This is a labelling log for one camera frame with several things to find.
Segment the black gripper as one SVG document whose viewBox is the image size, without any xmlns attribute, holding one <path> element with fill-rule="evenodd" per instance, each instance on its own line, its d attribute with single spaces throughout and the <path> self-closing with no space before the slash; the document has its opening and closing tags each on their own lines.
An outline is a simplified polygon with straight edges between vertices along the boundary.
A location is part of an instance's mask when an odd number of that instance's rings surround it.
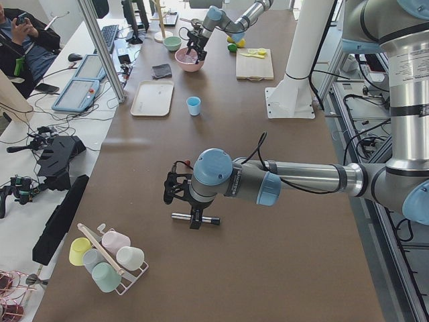
<svg viewBox="0 0 429 322">
<path fill-rule="evenodd" d="M 208 38 L 205 34 L 205 31 L 206 30 L 204 28 L 187 31 L 187 36 L 188 36 L 187 48 L 188 49 L 186 51 L 186 54 L 188 56 L 191 55 L 193 50 L 197 52 L 197 59 L 195 64 L 204 62 L 206 58 L 206 51 L 204 50 L 204 47 L 208 42 Z"/>
</svg>

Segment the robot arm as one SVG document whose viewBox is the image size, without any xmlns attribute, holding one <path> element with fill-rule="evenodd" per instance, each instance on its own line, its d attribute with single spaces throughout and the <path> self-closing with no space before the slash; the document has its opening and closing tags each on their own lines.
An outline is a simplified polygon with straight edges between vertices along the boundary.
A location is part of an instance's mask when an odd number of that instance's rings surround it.
<svg viewBox="0 0 429 322">
<path fill-rule="evenodd" d="M 344 192 L 375 201 L 406 219 L 428 223 L 428 2 L 347 1 L 343 49 L 382 51 L 389 59 L 392 156 L 384 164 L 302 164 L 263 160 L 258 151 L 232 159 L 205 150 L 190 174 L 168 173 L 164 202 L 191 206 L 190 226 L 217 195 L 273 205 L 282 189 Z"/>
<path fill-rule="evenodd" d="M 234 42 L 239 42 L 244 38 L 245 32 L 256 23 L 260 15 L 271 8 L 272 4 L 272 0 L 256 0 L 235 21 L 231 20 L 222 9 L 211 5 L 200 28 L 187 32 L 186 54 L 193 50 L 197 55 L 196 64 L 204 61 L 207 54 L 204 47 L 216 28 L 225 32 Z"/>
</svg>

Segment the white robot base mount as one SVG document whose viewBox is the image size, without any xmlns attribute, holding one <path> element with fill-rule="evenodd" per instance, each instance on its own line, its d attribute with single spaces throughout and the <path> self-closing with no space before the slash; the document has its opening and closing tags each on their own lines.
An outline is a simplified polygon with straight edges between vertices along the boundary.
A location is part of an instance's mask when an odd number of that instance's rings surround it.
<svg viewBox="0 0 429 322">
<path fill-rule="evenodd" d="M 335 7 L 336 2 L 329 0 L 302 2 L 285 76 L 276 87 L 265 89 L 267 116 L 270 119 L 315 118 L 310 74 Z"/>
</svg>

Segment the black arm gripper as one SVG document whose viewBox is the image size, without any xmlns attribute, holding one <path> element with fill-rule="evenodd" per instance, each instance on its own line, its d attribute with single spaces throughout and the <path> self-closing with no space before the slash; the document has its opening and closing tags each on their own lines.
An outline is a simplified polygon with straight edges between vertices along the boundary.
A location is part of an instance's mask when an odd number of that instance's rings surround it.
<svg viewBox="0 0 429 322">
<path fill-rule="evenodd" d="M 197 201 L 191 195 L 190 179 L 192 175 L 189 173 L 177 173 L 177 164 L 183 164 L 185 167 L 193 169 L 190 161 L 178 160 L 173 163 L 164 181 L 164 202 L 169 205 L 174 198 L 188 202 L 191 206 L 190 229 L 199 229 L 202 224 L 203 203 Z"/>
</svg>

